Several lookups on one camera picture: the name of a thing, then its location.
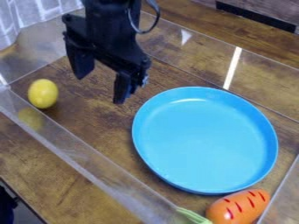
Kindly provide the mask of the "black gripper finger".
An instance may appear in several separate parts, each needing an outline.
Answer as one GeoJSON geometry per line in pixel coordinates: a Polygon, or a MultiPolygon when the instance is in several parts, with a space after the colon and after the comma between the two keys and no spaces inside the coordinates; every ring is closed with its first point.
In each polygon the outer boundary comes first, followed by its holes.
{"type": "Polygon", "coordinates": [[[64,40],[70,69],[76,78],[81,80],[94,68],[94,47],[68,36],[64,37],[64,40]]]}
{"type": "Polygon", "coordinates": [[[120,72],[116,74],[113,87],[113,103],[122,104],[140,85],[138,75],[136,73],[120,72]]]}

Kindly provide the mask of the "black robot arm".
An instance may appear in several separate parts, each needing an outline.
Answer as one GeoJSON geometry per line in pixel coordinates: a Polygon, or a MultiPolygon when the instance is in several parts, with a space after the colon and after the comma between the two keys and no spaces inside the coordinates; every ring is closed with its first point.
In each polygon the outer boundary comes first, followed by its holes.
{"type": "Polygon", "coordinates": [[[140,0],[85,0],[82,17],[65,14],[62,33],[74,76],[82,79],[101,62],[116,72],[113,103],[121,104],[148,78],[150,60],[136,43],[140,0]]]}

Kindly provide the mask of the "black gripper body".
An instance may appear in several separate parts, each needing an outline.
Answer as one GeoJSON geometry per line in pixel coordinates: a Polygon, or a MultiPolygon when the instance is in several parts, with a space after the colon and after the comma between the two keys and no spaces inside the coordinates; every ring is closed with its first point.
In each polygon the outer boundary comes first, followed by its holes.
{"type": "Polygon", "coordinates": [[[140,85],[146,83],[146,69],[150,60],[136,42],[136,32],[122,17],[93,18],[65,14],[61,17],[66,31],[62,36],[89,43],[94,60],[100,61],[116,73],[137,74],[140,85]]]}

